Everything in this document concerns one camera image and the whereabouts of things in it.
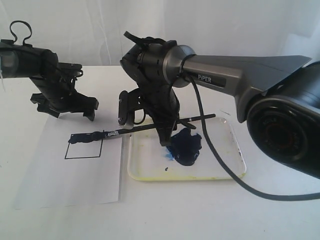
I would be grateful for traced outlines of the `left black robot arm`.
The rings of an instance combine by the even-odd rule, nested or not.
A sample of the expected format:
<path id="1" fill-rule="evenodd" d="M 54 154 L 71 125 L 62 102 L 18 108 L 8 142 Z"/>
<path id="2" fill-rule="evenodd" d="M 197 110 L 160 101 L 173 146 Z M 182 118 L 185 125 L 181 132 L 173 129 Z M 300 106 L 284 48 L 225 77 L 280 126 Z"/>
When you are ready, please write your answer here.
<path id="1" fill-rule="evenodd" d="M 90 121 L 95 119 L 99 101 L 77 92 L 78 78 L 83 76 L 82 65 L 60 62 L 49 49 L 30 44 L 17 45 L 13 40 L 0 42 L 0 70 L 4 79 L 29 78 L 39 93 L 30 100 L 37 111 L 58 118 L 61 113 L 82 113 Z"/>

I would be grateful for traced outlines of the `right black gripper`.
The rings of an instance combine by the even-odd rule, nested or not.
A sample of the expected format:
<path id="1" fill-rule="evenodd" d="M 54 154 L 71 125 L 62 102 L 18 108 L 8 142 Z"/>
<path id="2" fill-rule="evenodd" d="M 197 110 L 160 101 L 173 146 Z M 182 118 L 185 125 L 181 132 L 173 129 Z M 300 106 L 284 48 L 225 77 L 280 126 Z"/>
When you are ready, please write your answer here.
<path id="1" fill-rule="evenodd" d="M 138 110 L 149 115 L 159 137 L 162 147 L 171 145 L 172 134 L 179 118 L 180 103 L 171 84 L 138 85 Z"/>

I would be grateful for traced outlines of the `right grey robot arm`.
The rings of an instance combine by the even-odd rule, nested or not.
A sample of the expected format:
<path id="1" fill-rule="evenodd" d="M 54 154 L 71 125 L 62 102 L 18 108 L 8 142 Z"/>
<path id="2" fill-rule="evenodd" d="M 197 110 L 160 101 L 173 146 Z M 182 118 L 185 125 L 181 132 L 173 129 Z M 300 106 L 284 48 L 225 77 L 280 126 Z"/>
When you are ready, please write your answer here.
<path id="1" fill-rule="evenodd" d="M 144 110 L 161 145 L 171 143 L 180 104 L 174 88 L 194 83 L 232 96 L 236 116 L 271 159 L 320 176 L 320 64 L 302 55 L 198 55 L 174 40 L 126 32 L 133 47 L 120 65 L 137 88 L 119 95 L 118 123 L 132 128 Z"/>

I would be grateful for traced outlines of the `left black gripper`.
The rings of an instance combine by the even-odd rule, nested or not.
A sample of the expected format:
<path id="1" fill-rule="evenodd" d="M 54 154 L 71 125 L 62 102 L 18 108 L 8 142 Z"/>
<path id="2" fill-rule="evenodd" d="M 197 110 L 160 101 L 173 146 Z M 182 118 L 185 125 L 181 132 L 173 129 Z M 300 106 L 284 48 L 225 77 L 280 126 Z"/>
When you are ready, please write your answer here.
<path id="1" fill-rule="evenodd" d="M 40 72 L 30 77 L 39 93 L 30 101 L 37 104 L 38 112 L 58 118 L 61 113 L 82 113 L 93 122 L 98 100 L 77 92 L 75 83 L 83 76 L 82 65 L 77 63 L 42 63 Z"/>

